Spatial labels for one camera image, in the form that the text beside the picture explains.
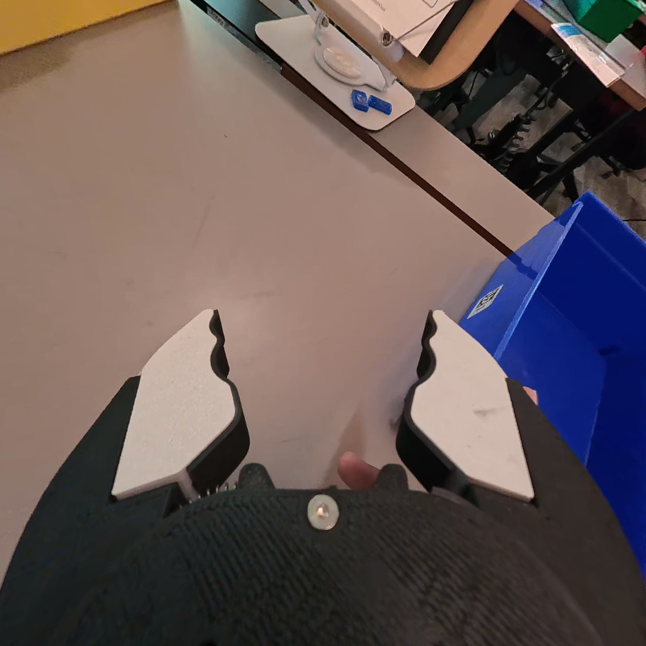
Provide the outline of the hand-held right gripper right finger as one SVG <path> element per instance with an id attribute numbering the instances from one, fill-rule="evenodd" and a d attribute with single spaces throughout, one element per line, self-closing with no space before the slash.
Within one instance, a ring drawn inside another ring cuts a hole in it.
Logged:
<path id="1" fill-rule="evenodd" d="M 522 503 L 535 492 L 503 369 L 444 311 L 429 311 L 397 454 L 426 490 L 473 503 L 477 487 Z"/>

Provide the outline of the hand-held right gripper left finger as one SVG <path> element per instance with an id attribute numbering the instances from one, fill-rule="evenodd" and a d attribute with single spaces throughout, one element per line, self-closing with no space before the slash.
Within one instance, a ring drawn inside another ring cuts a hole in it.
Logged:
<path id="1" fill-rule="evenodd" d="M 141 370 L 111 494 L 122 500 L 168 485 L 197 501 L 226 485 L 250 438 L 229 379 L 217 310 L 204 310 Z"/>

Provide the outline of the blue plastic bin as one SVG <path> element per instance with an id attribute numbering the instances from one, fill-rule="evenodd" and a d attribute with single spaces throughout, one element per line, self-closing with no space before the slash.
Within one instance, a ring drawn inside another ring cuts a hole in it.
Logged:
<path id="1" fill-rule="evenodd" d="M 497 268 L 459 322 L 538 404 L 645 575 L 645 242 L 586 192 Z"/>

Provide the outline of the yellow plastic bin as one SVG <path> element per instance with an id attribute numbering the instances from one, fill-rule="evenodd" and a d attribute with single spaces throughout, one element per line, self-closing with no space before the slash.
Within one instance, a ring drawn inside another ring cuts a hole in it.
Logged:
<path id="1" fill-rule="evenodd" d="M 1 55 L 167 1 L 2 1 Z"/>

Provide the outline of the green box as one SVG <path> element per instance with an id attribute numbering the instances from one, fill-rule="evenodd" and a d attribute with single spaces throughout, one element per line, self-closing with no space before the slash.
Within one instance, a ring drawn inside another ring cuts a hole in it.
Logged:
<path id="1" fill-rule="evenodd" d="M 563 1 L 577 24 L 606 43 L 645 13 L 643 1 Z"/>

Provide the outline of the person's right hand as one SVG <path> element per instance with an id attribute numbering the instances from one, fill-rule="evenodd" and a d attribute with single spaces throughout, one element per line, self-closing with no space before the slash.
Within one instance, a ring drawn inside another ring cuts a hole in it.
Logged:
<path id="1" fill-rule="evenodd" d="M 477 494 L 464 474 L 455 466 L 445 464 L 443 460 L 416 436 L 410 429 L 405 428 L 397 436 L 402 439 L 404 448 L 412 450 L 414 466 L 420 466 L 422 473 L 416 480 L 422 484 L 416 492 L 429 493 L 434 489 L 446 490 L 459 499 L 465 499 L 472 504 L 477 503 Z M 385 464 L 377 468 L 362 460 L 353 452 L 345 452 L 338 458 L 337 472 L 343 483 L 351 490 L 367 491 L 379 487 L 391 490 L 408 490 L 409 470 L 402 464 Z"/>

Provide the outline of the grey desk with wooden edge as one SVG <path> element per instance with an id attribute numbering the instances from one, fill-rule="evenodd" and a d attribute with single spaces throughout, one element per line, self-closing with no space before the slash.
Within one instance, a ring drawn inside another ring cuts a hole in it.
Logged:
<path id="1" fill-rule="evenodd" d="M 571 23 L 572 16 L 562 1 L 518 1 L 513 8 L 524 21 L 549 38 L 554 45 L 567 51 L 578 61 L 578 53 L 560 37 L 552 27 L 557 23 Z M 623 68 L 623 76 L 616 80 L 609 89 L 631 106 L 634 110 L 645 109 L 645 54 L 624 35 L 605 43 L 583 28 L 579 30 L 593 41 L 608 58 L 616 61 Z"/>

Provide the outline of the white blue paper sheet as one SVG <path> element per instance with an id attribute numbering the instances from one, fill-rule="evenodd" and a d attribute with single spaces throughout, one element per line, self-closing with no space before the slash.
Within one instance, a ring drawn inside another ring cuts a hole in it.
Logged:
<path id="1" fill-rule="evenodd" d="M 625 68 L 574 23 L 553 23 L 552 30 L 606 88 L 619 81 Z"/>

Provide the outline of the white stand base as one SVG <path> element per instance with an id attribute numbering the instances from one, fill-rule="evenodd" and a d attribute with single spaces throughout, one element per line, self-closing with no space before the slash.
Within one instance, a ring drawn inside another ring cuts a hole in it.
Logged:
<path id="1" fill-rule="evenodd" d="M 383 82 L 379 66 L 336 28 L 329 27 L 320 36 L 324 42 L 323 46 L 318 45 L 315 39 L 315 24 L 306 15 L 260 22 L 255 26 L 255 32 L 260 41 L 269 46 L 288 67 L 363 129 L 380 131 L 415 107 L 413 95 L 398 82 L 384 88 L 374 88 L 367 84 L 366 81 L 374 81 L 378 85 Z M 343 48 L 361 68 L 362 76 L 342 80 L 340 76 L 330 75 L 330 68 L 320 64 L 324 62 L 323 54 L 317 52 L 324 52 L 331 47 Z M 389 103 L 392 107 L 391 113 L 387 115 L 373 107 L 367 111 L 356 109 L 351 101 L 353 90 L 364 92 L 367 97 L 376 96 Z"/>

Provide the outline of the printed instruction sheet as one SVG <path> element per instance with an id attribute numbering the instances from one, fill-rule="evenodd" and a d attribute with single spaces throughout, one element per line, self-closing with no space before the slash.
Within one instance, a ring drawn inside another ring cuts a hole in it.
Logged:
<path id="1" fill-rule="evenodd" d="M 456 1 L 351 1 L 378 31 L 388 32 L 403 48 L 418 56 Z"/>

